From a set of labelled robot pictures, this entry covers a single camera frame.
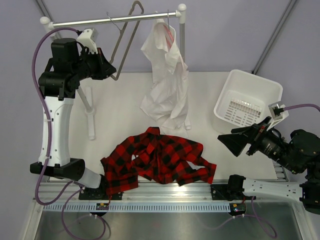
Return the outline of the red black plaid shirt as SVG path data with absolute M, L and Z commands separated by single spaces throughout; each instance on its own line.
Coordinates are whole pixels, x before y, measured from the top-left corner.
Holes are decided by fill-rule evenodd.
M 179 186 L 203 181 L 211 184 L 216 164 L 202 157 L 204 146 L 180 136 L 164 135 L 159 127 L 127 137 L 101 159 L 108 196 L 138 187 L 138 177 Z

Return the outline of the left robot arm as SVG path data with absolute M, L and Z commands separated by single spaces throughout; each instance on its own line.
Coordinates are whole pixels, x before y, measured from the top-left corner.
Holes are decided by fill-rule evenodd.
M 30 172 L 78 183 L 100 200 L 108 192 L 101 175 L 88 169 L 83 159 L 70 156 L 70 117 L 80 82 L 104 80 L 117 70 L 90 38 L 56 39 L 51 53 L 35 83 L 43 106 L 43 136 L 40 156 L 30 165 Z

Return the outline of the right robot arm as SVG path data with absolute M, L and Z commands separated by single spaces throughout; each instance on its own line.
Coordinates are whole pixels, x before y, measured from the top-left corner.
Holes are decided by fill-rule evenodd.
M 233 174 L 226 186 L 227 198 L 268 196 L 301 202 L 306 211 L 316 215 L 320 213 L 320 139 L 317 135 L 298 129 L 290 134 L 290 142 L 286 142 L 277 129 L 270 127 L 266 118 L 248 127 L 234 128 L 217 139 L 235 157 L 250 145 L 246 152 L 248 156 L 260 152 L 293 175 L 306 172 L 304 183 L 287 184 Z

